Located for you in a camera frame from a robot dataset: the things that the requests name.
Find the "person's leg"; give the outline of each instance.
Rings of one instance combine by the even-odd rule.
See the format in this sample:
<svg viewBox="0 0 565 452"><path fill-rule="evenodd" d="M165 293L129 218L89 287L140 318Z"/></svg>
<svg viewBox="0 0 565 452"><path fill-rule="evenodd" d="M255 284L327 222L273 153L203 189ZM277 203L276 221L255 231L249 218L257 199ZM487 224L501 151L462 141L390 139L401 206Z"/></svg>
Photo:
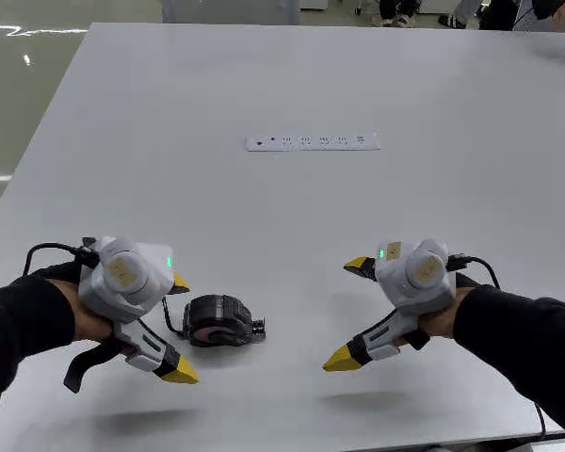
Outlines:
<svg viewBox="0 0 565 452"><path fill-rule="evenodd" d="M469 19L475 16L475 13L481 6L481 0L461 0L454 9L454 15L462 24L467 24Z"/></svg>
<svg viewBox="0 0 565 452"><path fill-rule="evenodd" d="M517 5L512 0L492 0L479 22L480 30L512 29L517 16Z"/></svg>
<svg viewBox="0 0 565 452"><path fill-rule="evenodd" d="M454 9L454 14L442 14L437 22L449 28L464 29L480 6L481 0L461 0Z"/></svg>
<svg viewBox="0 0 565 452"><path fill-rule="evenodd" d="M407 28L412 25L412 16L420 7L420 0L401 0L397 7L397 15L394 19L394 26Z"/></svg>
<svg viewBox="0 0 565 452"><path fill-rule="evenodd" d="M391 21L396 16L396 0L380 0L379 2L380 18L385 21Z"/></svg>

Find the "power socket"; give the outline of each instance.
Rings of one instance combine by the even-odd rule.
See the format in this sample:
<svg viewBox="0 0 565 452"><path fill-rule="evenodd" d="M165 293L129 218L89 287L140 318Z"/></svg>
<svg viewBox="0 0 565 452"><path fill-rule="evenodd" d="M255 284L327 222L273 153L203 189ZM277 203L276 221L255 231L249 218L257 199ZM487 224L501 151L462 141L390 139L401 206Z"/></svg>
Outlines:
<svg viewBox="0 0 565 452"><path fill-rule="evenodd" d="M380 149L377 134L362 135L266 135L247 138L250 152L288 151L375 151Z"/></svg>

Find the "glossy floor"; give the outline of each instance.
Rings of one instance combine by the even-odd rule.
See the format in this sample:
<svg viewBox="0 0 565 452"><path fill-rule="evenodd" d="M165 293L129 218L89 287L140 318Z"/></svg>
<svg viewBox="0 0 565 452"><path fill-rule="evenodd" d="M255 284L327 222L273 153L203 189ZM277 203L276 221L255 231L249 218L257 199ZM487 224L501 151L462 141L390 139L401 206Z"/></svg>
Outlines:
<svg viewBox="0 0 565 452"><path fill-rule="evenodd" d="M354 6L330 0L301 22L370 26L370 15L354 16ZM0 195L89 25L161 21L159 0L0 0ZM417 25L436 26L436 17L420 16Z"/></svg>

